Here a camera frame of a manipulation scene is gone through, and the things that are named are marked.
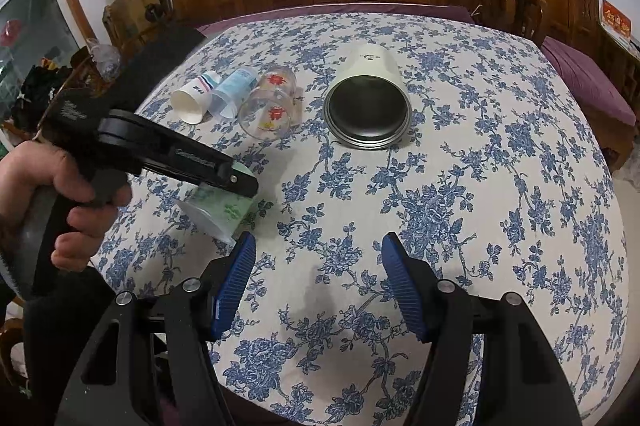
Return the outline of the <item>person's left hand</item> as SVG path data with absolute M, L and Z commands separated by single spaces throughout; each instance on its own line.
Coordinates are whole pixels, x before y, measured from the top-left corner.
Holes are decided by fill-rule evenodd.
M 75 160 L 56 146 L 24 142 L 1 160 L 1 253 L 13 253 L 14 235 L 22 226 L 32 195 L 39 186 L 52 186 L 77 205 L 70 209 L 66 223 L 72 228 L 54 243 L 51 262 L 56 268 L 80 272 L 85 270 L 112 227 L 120 207 L 132 198 L 129 184 L 124 184 L 101 207 L 91 207 L 94 190 L 79 173 Z

